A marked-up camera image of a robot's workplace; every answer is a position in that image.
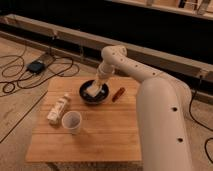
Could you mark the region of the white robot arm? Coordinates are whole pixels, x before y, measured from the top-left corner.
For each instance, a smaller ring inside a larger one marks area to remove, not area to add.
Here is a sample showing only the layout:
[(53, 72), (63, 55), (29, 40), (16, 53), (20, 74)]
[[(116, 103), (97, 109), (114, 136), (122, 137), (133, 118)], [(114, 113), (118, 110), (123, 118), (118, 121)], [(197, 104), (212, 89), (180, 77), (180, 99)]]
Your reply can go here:
[(122, 45), (106, 46), (88, 92), (101, 91), (116, 68), (140, 83), (136, 113), (144, 171), (194, 171), (184, 121), (191, 90), (181, 80), (127, 57)]

